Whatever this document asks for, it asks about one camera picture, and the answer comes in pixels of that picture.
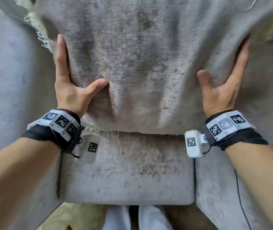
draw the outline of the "hand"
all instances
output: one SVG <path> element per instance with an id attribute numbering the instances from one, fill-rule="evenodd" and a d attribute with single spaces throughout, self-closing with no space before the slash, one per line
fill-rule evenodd
<path id="1" fill-rule="evenodd" d="M 58 35 L 56 53 L 56 97 L 58 109 L 67 109 L 80 118 L 86 113 L 93 96 L 108 85 L 106 79 L 98 79 L 87 88 L 80 88 L 71 83 L 67 66 L 66 43 L 62 35 Z"/>
<path id="2" fill-rule="evenodd" d="M 227 81 L 217 88 L 212 86 L 211 76 L 208 71 L 198 71 L 197 79 L 202 88 L 203 108 L 207 118 L 216 113 L 234 108 L 234 102 L 248 62 L 249 46 L 250 41 L 248 39 L 243 43 L 232 73 Z"/>

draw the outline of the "wristband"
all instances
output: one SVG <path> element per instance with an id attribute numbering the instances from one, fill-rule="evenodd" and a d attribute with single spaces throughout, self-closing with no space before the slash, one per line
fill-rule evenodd
<path id="1" fill-rule="evenodd" d="M 210 116 L 205 122 L 204 133 L 211 147 L 218 146 L 223 151 L 238 142 L 268 145 L 255 127 L 234 110 Z"/>
<path id="2" fill-rule="evenodd" d="M 77 114 L 70 110 L 58 109 L 51 110 L 42 118 L 30 123 L 22 137 L 50 140 L 59 146 L 61 153 L 72 154 L 76 144 L 82 141 L 80 135 L 83 129 Z"/>

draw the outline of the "finger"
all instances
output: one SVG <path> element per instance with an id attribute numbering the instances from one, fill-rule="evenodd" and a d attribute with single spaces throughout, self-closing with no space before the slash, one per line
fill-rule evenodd
<path id="1" fill-rule="evenodd" d="M 238 55 L 231 75 L 228 77 L 226 83 L 238 84 L 241 82 L 246 65 L 249 58 L 250 40 L 247 39 L 242 46 L 242 49 Z"/>
<path id="2" fill-rule="evenodd" d="M 196 76 L 198 83 L 201 85 L 203 96 L 211 94 L 213 86 L 211 83 L 210 73 L 206 70 L 200 70 Z"/>
<path id="3" fill-rule="evenodd" d="M 90 84 L 87 88 L 84 88 L 85 94 L 87 94 L 89 97 L 93 97 L 95 94 L 97 94 L 100 90 L 102 90 L 106 85 L 108 85 L 108 81 L 104 78 L 100 78 L 96 81 L 94 81 L 92 84 Z"/>
<path id="4" fill-rule="evenodd" d="M 58 34 L 56 53 L 56 81 L 71 82 L 67 67 L 66 42 L 61 34 Z"/>

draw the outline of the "white pants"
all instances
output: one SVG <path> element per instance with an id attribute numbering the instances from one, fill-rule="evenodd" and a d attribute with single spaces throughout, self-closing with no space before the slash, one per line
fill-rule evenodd
<path id="1" fill-rule="evenodd" d="M 153 205 L 139 206 L 139 229 L 173 230 L 163 207 Z M 109 206 L 102 230 L 131 230 L 129 206 Z"/>

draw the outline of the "forearm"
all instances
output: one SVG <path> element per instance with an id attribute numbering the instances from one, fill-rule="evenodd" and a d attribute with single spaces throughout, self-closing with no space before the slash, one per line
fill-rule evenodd
<path id="1" fill-rule="evenodd" d="M 53 142 L 27 138 L 0 150 L 0 230 L 11 223 L 59 154 Z"/>
<path id="2" fill-rule="evenodd" d="M 273 149 L 239 142 L 226 149 L 238 175 L 273 223 Z"/>

